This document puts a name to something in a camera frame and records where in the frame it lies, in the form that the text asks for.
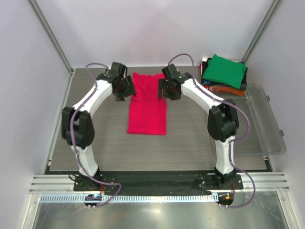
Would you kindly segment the red t shirt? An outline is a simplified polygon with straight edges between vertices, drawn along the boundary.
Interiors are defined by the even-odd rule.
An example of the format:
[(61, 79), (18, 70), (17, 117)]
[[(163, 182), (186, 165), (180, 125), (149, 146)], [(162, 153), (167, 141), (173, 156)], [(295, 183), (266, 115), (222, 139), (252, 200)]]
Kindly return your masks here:
[(127, 133), (139, 135), (165, 135), (167, 103), (158, 98), (158, 82), (162, 73), (145, 75), (133, 73), (136, 96), (129, 105)]

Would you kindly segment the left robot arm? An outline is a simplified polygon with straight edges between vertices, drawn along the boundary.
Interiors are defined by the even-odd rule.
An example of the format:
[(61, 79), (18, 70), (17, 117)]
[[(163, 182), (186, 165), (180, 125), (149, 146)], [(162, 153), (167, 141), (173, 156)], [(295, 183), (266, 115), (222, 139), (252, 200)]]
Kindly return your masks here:
[(105, 72), (93, 77), (94, 84), (87, 94), (72, 107), (66, 106), (61, 114), (61, 136), (75, 153), (79, 175), (75, 179), (78, 187), (97, 190), (104, 184), (100, 178), (92, 144), (95, 130), (92, 118), (106, 98), (114, 95), (116, 101), (136, 95), (128, 68), (122, 63), (113, 62)]

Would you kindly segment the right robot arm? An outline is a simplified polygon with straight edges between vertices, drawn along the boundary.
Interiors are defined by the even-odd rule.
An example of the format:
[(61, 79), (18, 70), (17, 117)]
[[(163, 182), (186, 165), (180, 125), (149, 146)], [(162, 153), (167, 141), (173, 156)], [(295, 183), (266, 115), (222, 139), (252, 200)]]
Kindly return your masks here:
[(227, 188), (236, 177), (230, 153), (239, 127), (237, 111), (232, 100), (225, 100), (209, 92), (189, 73), (180, 73), (174, 64), (162, 68), (165, 78), (158, 81), (158, 98), (179, 100), (185, 95), (195, 101), (208, 114), (207, 130), (215, 142), (215, 183)]

